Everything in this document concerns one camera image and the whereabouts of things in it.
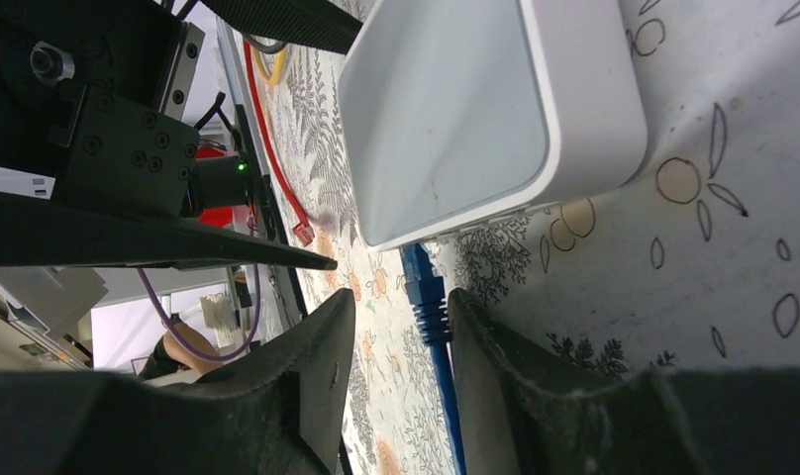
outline white router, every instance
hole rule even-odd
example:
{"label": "white router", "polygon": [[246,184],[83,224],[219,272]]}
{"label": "white router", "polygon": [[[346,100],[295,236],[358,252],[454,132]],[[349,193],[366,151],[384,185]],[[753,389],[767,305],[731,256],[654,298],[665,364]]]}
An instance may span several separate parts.
{"label": "white router", "polygon": [[618,188],[648,144],[617,0],[378,0],[339,103],[376,250]]}

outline yellow cable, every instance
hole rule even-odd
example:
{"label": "yellow cable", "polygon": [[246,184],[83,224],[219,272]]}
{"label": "yellow cable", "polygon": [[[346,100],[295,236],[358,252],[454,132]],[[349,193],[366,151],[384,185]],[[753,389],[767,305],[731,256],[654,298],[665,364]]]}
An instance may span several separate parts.
{"label": "yellow cable", "polygon": [[254,64],[257,65],[263,82],[269,86],[276,86],[280,82],[280,77],[283,75],[283,66],[286,64],[286,49],[282,49],[274,56],[274,69],[272,69],[271,74],[266,70],[266,65],[263,62],[262,56],[260,56],[260,51],[252,48],[251,56],[254,58]]}

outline patterned tablecloth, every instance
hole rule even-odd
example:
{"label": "patterned tablecloth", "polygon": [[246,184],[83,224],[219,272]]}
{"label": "patterned tablecloth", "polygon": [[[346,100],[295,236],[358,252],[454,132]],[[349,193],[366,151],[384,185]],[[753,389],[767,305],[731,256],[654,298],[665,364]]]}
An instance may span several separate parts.
{"label": "patterned tablecloth", "polygon": [[[370,9],[340,5],[362,19]],[[800,0],[621,5],[650,129],[638,178],[433,243],[438,268],[509,326],[610,378],[800,364]],[[340,287],[356,297],[344,425],[354,470],[451,473],[399,254],[370,255],[357,236],[336,101],[344,59],[289,53],[284,83],[265,94],[318,229],[311,248],[340,263],[301,272],[308,305]]]}

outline blue ethernet cable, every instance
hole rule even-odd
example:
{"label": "blue ethernet cable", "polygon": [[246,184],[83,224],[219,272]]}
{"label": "blue ethernet cable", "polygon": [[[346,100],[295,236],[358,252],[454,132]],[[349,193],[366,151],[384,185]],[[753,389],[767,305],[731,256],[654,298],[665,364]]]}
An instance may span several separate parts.
{"label": "blue ethernet cable", "polygon": [[444,278],[433,274],[429,255],[420,244],[404,246],[400,249],[400,254],[409,303],[414,307],[418,330],[430,349],[435,365],[435,378],[441,391],[441,405],[447,422],[455,473],[466,475],[461,424],[458,421],[458,400],[455,397],[452,365],[447,350],[447,343],[452,341],[452,331],[447,320]]}

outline purple cable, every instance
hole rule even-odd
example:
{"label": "purple cable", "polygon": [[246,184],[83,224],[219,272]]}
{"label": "purple cable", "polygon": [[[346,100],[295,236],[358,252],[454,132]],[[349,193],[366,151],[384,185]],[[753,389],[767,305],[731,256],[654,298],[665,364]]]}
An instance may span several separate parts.
{"label": "purple cable", "polygon": [[181,333],[175,329],[175,325],[170,321],[169,317],[161,306],[161,302],[158,299],[157,294],[155,294],[155,289],[152,287],[152,283],[147,277],[147,274],[143,269],[138,269],[138,275],[141,277],[141,282],[144,283],[144,288],[147,289],[147,295],[150,296],[150,302],[152,302],[152,306],[155,307],[155,311],[158,312],[158,316],[161,318],[161,321],[164,323],[166,329],[172,334],[175,340],[178,341],[178,344],[186,349],[187,352],[201,360],[222,363],[236,358],[240,355],[240,353],[245,351],[246,348],[248,348],[251,344],[251,339],[254,338],[254,334],[257,333],[257,328],[260,326],[260,269],[257,267],[257,264],[253,265],[252,268],[254,270],[254,293],[256,294],[256,302],[254,303],[254,321],[251,322],[249,337],[247,337],[246,341],[244,341],[239,348],[235,349],[234,352],[223,356],[212,356],[210,354],[205,354],[194,348],[189,341],[184,339],[184,336],[182,336]]}

